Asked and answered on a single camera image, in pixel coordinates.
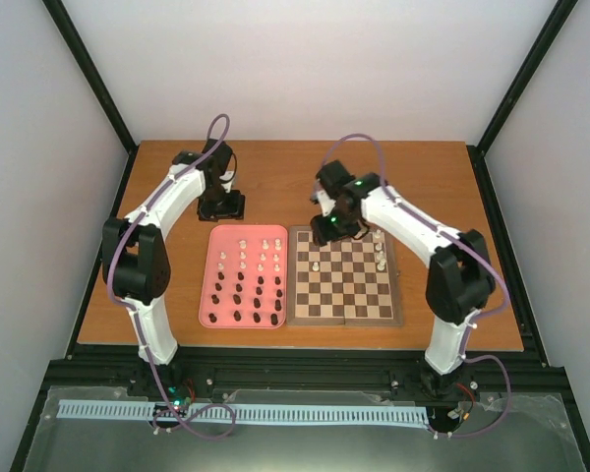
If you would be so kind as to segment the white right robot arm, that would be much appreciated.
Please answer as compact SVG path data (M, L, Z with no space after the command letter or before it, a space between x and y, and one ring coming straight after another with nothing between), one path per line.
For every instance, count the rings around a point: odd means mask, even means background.
M484 236L439 222L404 199L382 176L356 177L338 160L318 171L312 201L322 209L311 220L316 245L362 236L376 226L424 263L426 301L434 325L420 381L431 397L444 395L460 378L469 331L496 289Z

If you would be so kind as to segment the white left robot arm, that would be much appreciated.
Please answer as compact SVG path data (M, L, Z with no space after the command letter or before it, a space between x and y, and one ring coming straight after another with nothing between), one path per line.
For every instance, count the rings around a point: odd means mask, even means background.
M139 357L156 365L149 381L163 395L178 393L185 372L172 363L178 342L166 314L171 278L165 240L186 208L197 203L201 221L241 219L245 196L233 188L237 157L230 145L209 138L201 152L181 151L162 182L125 217L102 228L102 275L113 303L123 306L139 342Z

